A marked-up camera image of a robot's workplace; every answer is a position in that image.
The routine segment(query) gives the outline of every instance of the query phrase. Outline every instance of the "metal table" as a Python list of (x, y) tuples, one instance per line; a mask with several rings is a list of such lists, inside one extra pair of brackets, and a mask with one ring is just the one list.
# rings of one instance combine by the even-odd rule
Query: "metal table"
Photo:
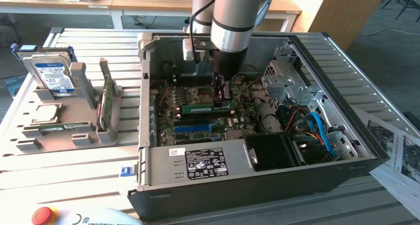
[[(76, 29), (50, 33), (45, 47), (70, 44), (80, 62), (86, 64), (86, 77), (96, 87), (102, 85), (98, 58), (109, 63), (116, 83), (122, 86), (122, 109), (118, 129), (125, 134), (122, 146), (52, 152), (0, 158), (0, 199), (19, 200), (60, 206), (100, 206), (121, 210), (136, 216), (117, 178), (120, 166), (137, 159), (137, 122), (140, 65), (136, 36), (141, 30)], [(319, 33), (298, 34), (304, 46), (336, 85), (347, 102), (395, 127), (418, 136), (382, 93), (377, 90), (357, 66)], [(3, 117), (0, 133), (21, 114), (26, 93), (34, 88), (27, 76), (21, 91)], [(1, 154), (14, 153), (0, 149)], [(200, 224), (420, 224), (371, 176), (350, 179), (328, 193), (296, 197), (237, 209), (211, 212), (176, 220)]]

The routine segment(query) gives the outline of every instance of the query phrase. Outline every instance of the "warning label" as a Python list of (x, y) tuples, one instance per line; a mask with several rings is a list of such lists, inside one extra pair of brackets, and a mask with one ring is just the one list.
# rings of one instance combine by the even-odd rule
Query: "warning label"
[(65, 93), (73, 90), (73, 85), (69, 76), (65, 75), (65, 69), (61, 63), (37, 63), (34, 66), (49, 90), (57, 93)]
[(221, 148), (185, 151), (184, 160), (191, 180), (228, 175)]

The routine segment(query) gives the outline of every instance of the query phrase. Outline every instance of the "open computer chassis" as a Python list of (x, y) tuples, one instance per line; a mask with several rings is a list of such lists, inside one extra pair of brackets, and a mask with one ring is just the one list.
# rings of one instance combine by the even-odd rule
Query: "open computer chassis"
[(208, 64), (181, 60), (183, 38), (139, 35), (140, 154), (128, 199), (143, 221), (330, 191), (387, 160), (296, 36), (252, 36), (232, 98), (217, 106)]

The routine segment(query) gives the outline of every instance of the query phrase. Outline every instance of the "motherboard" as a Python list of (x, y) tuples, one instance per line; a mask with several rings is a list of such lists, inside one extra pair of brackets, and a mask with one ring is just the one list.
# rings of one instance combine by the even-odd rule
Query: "motherboard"
[(254, 134), (254, 124), (248, 121), (239, 96), (250, 84), (243, 76), (232, 78), (231, 100), (212, 104), (211, 85), (196, 84), (153, 86), (156, 109), (156, 146), (192, 144), (211, 141), (236, 140), (243, 135)]

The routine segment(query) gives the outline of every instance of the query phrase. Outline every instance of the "emergency stop button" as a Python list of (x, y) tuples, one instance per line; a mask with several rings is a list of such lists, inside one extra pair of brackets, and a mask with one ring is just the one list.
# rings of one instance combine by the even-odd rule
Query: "emergency stop button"
[(46, 225), (49, 222), (56, 220), (56, 213), (48, 207), (38, 208), (32, 215), (33, 225)]

